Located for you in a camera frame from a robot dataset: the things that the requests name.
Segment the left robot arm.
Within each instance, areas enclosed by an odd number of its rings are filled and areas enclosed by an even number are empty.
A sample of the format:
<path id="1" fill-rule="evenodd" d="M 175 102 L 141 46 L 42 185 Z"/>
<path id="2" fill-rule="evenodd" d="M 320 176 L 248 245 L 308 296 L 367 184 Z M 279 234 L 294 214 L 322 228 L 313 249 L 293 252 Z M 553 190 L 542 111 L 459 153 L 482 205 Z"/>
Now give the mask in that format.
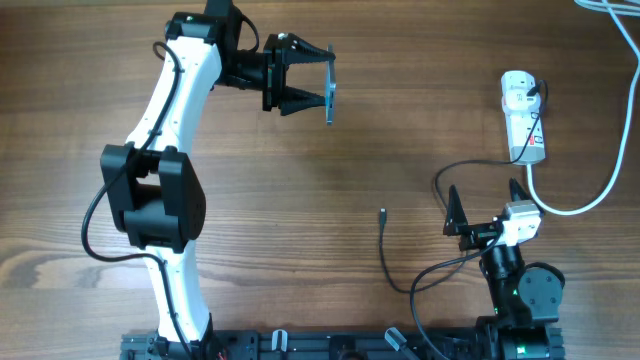
<path id="1" fill-rule="evenodd" d="M 121 145 L 100 159 L 116 228 L 151 277 L 160 321 L 148 337 L 125 340 L 126 359 L 221 359 L 209 309 L 199 285 L 195 248 L 204 226 L 206 198 L 190 160 L 208 95 L 222 85 L 255 90 L 264 110 L 290 115 L 313 107 L 332 112 L 336 79 L 326 74 L 315 94 L 287 84 L 294 64 L 332 67 L 335 54 L 292 33 L 272 34 L 239 47 L 249 19 L 230 1 L 210 1 L 200 13 L 178 12 L 153 46 L 163 68 L 149 105 Z"/>

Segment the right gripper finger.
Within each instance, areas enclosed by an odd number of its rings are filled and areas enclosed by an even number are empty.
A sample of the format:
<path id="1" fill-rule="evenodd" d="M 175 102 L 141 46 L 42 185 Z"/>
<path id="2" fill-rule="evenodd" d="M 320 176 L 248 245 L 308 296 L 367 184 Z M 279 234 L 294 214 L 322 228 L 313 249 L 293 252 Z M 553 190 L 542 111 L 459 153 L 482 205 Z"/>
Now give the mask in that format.
<path id="1" fill-rule="evenodd" d="M 515 178 L 509 179 L 509 192 L 512 202 L 526 201 L 530 199 L 529 193 L 519 184 Z"/>
<path id="2" fill-rule="evenodd" d="M 468 221 L 455 185 L 449 187 L 449 202 L 443 227 L 444 235 L 461 235 L 468 227 Z"/>

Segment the turquoise Galaxy smartphone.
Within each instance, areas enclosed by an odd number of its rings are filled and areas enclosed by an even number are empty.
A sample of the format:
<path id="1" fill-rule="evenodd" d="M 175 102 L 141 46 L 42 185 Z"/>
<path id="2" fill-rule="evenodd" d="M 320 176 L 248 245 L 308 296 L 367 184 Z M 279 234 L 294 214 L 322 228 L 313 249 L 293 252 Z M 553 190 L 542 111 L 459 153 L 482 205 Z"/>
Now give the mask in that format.
<path id="1" fill-rule="evenodd" d="M 336 73 L 335 60 L 329 60 L 326 65 L 325 79 L 325 113 L 326 125 L 332 126 L 335 114 Z"/>

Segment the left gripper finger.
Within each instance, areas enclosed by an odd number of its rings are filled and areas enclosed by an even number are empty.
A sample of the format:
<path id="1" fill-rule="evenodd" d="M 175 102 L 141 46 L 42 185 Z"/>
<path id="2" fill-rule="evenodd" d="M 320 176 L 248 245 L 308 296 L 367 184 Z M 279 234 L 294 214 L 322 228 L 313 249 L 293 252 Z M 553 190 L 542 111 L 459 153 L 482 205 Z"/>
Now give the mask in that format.
<path id="1" fill-rule="evenodd" d="M 289 35 L 285 41 L 285 65 L 324 63 L 335 60 L 335 54 L 311 45 L 296 35 Z"/>
<path id="2" fill-rule="evenodd" d="M 281 95 L 278 108 L 282 116 L 325 105 L 325 97 L 302 89 L 287 86 Z"/>

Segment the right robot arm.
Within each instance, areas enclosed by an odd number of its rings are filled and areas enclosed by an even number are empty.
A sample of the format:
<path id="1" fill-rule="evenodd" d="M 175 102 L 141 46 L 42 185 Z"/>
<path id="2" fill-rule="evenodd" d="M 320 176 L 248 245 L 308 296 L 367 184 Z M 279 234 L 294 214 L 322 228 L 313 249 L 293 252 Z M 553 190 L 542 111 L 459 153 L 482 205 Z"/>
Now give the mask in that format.
<path id="1" fill-rule="evenodd" d="M 496 325 L 533 328 L 559 320 L 565 278 L 549 264 L 524 262 L 520 245 L 538 236 L 543 212 L 516 180 L 512 179 L 509 187 L 511 201 L 502 213 L 489 222 L 472 225 L 456 187 L 451 186 L 443 234 L 458 236 L 463 252 L 480 252 Z"/>

